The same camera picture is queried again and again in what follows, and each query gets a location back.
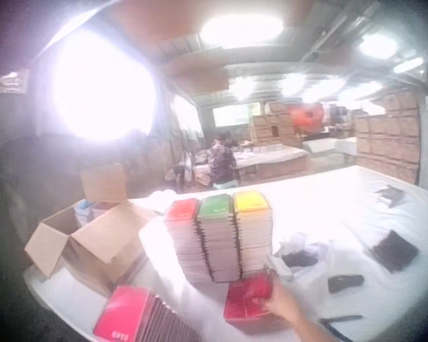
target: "orange object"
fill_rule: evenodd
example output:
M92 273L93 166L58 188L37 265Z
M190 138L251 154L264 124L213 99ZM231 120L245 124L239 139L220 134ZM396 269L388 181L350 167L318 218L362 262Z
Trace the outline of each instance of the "orange object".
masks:
M289 105L287 110L293 125L300 131L316 133L322 129L322 119L325 112L319 103Z

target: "worker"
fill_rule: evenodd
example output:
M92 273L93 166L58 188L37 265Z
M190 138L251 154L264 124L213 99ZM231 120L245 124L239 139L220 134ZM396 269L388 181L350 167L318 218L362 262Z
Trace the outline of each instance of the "worker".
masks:
M270 313L285 319L302 342L336 342L313 322L306 319L292 294L281 284L277 275L273 275L272 295L269 300L254 299Z
M238 186L238 181L234 176L236 159L233 151L225 146L225 141L225 134L220 133L214 139L213 146L208 150L210 178L214 188L218 190Z
M225 132L225 146L228 148L240 146L236 139L231 138L231 132L229 130Z

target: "stack of books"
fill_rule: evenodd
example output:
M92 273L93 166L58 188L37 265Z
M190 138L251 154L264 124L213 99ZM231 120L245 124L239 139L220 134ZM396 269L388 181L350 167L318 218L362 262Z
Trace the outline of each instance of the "stack of books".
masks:
M199 342L200 336L149 289L119 286L93 334L102 341Z
M165 215L165 224L180 267L189 282L211 281L203 250L203 235L197 222L198 200L175 201Z
M272 210L258 191L236 192L234 198L242 276L247 276L260 271L272 253Z
M272 210L258 191L176 201L165 224L190 283L236 281L272 252Z
M198 211L198 228L214 282L235 281L241 277L234 216L233 201L227 194L205 198Z

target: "bright window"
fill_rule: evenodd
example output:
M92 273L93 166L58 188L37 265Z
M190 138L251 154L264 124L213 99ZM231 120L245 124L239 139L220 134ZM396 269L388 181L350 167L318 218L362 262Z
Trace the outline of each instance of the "bright window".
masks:
M179 128L187 132L192 139L203 136L197 108L190 104L185 98L176 95L171 103L171 109L176 114Z
M156 96L150 73L92 31L74 31L64 43L53 90L68 129L95 140L149 133Z
M213 114L216 127L244 125L249 123L252 115L260 115L260 104L227 105L214 108Z

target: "table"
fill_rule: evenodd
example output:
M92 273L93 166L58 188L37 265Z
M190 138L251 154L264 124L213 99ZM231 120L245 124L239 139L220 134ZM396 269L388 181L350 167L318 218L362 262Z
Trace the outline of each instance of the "table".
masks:
M406 192L400 206L387 209L376 202L374 192L387 184ZM326 260L311 268L307 276L288 284L310 318L362 314L363 320L338 323L335 327L354 341L369 341L398 322L428 293L428 191L359 166L247 188L263 192L273 208L275 251L295 232L309 234L315 241L331 241ZM238 190L178 196L205 197L234 191ZM355 237L373 246L389 229L420 250L412 264L398 274L390 274L369 258ZM228 286L194 286L185 280L161 218L150 222L140 236L149 262L134 284L152 287L207 342L298 341L290 329L248 335L224 322ZM327 278L348 273L362 274L363 286L329 295ZM45 280L32 266L24 278L40 301L93 341L91 329L106 298L78 283L65 269Z
M308 169L308 155L307 151L290 146L282 146L279 150L269 152L236 152L235 169L246 170L246 168L254 167L253 173L261 180L294 175ZM195 166L197 175L208 175L209 172L209 165Z
M337 139L335 151L357 157L357 138Z

